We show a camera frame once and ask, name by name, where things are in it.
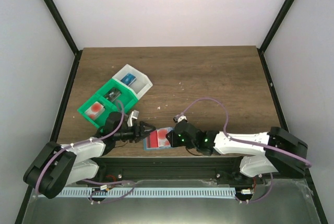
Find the blue leather card holder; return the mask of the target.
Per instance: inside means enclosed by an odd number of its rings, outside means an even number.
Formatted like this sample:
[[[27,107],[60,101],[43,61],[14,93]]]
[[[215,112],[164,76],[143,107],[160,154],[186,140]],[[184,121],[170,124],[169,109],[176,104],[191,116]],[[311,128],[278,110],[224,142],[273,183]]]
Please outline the blue leather card holder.
[[[143,139],[143,143],[144,143],[144,150],[161,150],[161,149],[168,149],[168,147],[164,147],[164,148],[146,148],[146,138]]]

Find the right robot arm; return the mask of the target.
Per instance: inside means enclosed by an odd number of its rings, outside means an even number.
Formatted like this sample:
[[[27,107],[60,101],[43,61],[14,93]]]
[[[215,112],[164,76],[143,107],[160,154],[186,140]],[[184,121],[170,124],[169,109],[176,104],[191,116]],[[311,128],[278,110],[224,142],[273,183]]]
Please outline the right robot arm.
[[[224,131],[201,131],[186,120],[179,121],[166,135],[171,147],[196,149],[211,156],[240,154],[239,172],[247,177],[278,172],[301,179],[310,166],[308,145],[280,127],[257,134],[229,134]]]

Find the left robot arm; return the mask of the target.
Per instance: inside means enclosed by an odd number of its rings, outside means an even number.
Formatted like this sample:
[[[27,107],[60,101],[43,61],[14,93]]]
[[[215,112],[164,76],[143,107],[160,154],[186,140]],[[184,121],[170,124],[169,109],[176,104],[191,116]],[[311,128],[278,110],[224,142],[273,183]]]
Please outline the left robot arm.
[[[36,193],[52,199],[64,187],[94,178],[100,168],[94,158],[108,154],[117,141],[137,143],[156,130],[137,119],[136,110],[130,115],[111,112],[96,134],[86,140],[63,145],[47,143],[24,173],[23,181]]]

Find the white red circle card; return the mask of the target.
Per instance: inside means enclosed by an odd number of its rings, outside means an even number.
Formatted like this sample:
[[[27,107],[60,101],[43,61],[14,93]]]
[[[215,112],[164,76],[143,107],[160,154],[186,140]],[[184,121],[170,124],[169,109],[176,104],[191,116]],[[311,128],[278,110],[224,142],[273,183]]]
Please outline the white red circle card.
[[[159,148],[171,147],[170,142],[168,141],[166,135],[172,130],[173,130],[172,127],[165,127],[157,130],[157,141]]]

